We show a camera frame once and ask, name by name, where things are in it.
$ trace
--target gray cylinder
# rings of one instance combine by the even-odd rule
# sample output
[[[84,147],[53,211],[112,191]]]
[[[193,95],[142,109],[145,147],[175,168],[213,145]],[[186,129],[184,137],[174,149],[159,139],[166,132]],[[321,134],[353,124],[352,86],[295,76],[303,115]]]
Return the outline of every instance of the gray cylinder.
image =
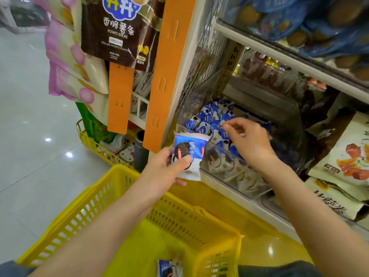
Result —
[[[149,158],[149,150],[143,146],[145,130],[141,130],[136,134],[135,140],[135,160],[134,167],[138,172],[142,172],[146,167]]]

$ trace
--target green snack bag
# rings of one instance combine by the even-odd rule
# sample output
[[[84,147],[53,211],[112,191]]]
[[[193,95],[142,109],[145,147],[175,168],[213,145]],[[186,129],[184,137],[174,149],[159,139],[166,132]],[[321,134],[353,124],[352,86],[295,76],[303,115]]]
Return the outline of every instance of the green snack bag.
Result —
[[[76,102],[76,105],[81,113],[87,136],[93,138],[96,143],[100,143],[100,141],[111,143],[117,133],[108,131],[108,127],[99,122],[84,103]]]

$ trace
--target white tile floor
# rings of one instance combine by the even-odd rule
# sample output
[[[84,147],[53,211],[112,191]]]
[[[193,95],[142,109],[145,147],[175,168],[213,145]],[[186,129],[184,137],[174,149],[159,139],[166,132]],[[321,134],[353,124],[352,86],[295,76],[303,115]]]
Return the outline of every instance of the white tile floor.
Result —
[[[0,263],[110,168],[81,145],[77,107],[48,94],[48,77],[43,34],[0,28]]]

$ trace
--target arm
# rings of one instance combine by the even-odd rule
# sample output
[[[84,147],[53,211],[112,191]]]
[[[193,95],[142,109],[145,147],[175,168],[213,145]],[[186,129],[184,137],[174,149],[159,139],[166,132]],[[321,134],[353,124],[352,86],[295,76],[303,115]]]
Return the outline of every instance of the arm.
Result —
[[[172,150],[164,148],[153,156],[138,180],[120,199],[71,238],[30,277],[100,277],[127,235],[149,214],[151,206],[173,183],[186,185],[176,177],[188,167],[191,157],[185,156],[167,167]]]
[[[369,276],[367,243],[277,158],[266,130],[242,118],[223,128],[247,163],[270,183],[320,272],[325,277]]]

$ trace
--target left arm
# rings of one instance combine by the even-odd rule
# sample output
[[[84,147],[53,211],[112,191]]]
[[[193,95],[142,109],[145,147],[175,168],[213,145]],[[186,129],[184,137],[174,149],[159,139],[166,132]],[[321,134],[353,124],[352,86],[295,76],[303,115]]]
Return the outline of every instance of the left arm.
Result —
[[[150,212],[151,206],[173,183],[186,185],[176,177],[188,167],[191,157],[183,157],[167,167],[172,150],[164,148],[153,156],[137,181],[120,199],[72,237],[30,277],[100,277],[125,238]]]

